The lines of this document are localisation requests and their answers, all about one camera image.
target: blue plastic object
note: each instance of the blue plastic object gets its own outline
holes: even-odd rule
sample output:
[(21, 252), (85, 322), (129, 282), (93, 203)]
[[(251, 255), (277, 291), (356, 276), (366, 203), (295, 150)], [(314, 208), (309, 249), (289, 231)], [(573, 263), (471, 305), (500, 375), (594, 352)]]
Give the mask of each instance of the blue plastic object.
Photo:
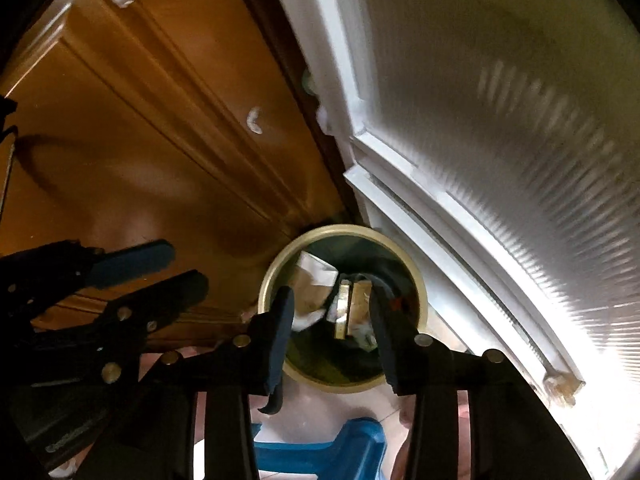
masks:
[(262, 471), (315, 474), (318, 480), (385, 480), (380, 471), (386, 451), (385, 433), (372, 418), (348, 420), (333, 442), (255, 442), (254, 448)]

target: metal rivet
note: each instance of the metal rivet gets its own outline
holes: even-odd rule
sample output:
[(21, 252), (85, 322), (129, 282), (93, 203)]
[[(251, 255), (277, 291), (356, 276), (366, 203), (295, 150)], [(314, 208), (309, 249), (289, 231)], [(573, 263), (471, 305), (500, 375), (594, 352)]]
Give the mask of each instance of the metal rivet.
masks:
[(433, 337), (431, 337), (428, 334), (418, 334), (416, 337), (414, 337), (414, 341), (418, 346), (431, 346), (431, 343), (433, 343)]
[(495, 348), (490, 348), (484, 353), (484, 357), (489, 359), (492, 363), (501, 363), (504, 361), (504, 354)]
[(120, 378), (122, 368), (117, 363), (107, 363), (102, 368), (102, 380), (107, 384), (113, 384)]
[(129, 319), (131, 317), (131, 314), (133, 314), (133, 312), (131, 311), (131, 309), (128, 306), (121, 306), (118, 309), (118, 319), (120, 321), (124, 321), (126, 319)]
[(168, 366), (176, 364), (178, 362), (178, 359), (180, 359), (180, 354), (178, 354), (178, 352), (176, 352), (175, 350), (171, 350), (170, 352), (165, 352), (160, 356), (160, 362), (163, 365), (168, 365)]
[(249, 346), (251, 343), (251, 338), (247, 334), (238, 334), (234, 338), (234, 345), (238, 348), (244, 348), (245, 346)]

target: wooden cabinet door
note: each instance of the wooden cabinet door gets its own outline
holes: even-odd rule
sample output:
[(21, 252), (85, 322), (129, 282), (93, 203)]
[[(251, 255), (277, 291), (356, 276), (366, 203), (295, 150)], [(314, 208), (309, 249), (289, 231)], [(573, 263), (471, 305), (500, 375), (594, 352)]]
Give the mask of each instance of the wooden cabinet door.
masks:
[(206, 344), (237, 328), (286, 243), (343, 212), (242, 0), (55, 0), (0, 92), (18, 102), (8, 124), (20, 131), (1, 253), (65, 238), (108, 251), (165, 238), (177, 250), (165, 272), (63, 301), (44, 328), (88, 322), (105, 300), (195, 268), (207, 299), (156, 338)]

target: round container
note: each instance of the round container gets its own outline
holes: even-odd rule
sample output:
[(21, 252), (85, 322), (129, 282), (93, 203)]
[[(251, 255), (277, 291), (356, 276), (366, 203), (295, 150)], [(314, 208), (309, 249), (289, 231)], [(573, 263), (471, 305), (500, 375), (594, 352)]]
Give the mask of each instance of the round container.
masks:
[[(258, 313), (268, 310), (278, 288), (287, 285), (303, 250), (331, 264), (338, 272), (364, 272), (382, 280), (395, 295), (402, 297), (408, 306), (408, 317), (419, 332), (424, 332), (427, 292), (414, 262), (385, 235), (351, 224), (314, 229), (281, 250), (262, 280)], [(288, 376), (340, 394), (362, 392), (385, 382), (377, 350), (372, 354), (360, 349), (339, 352), (329, 336), (326, 340), (309, 340), (310, 331), (314, 329), (315, 326), (299, 333), (292, 332), (283, 368)]]

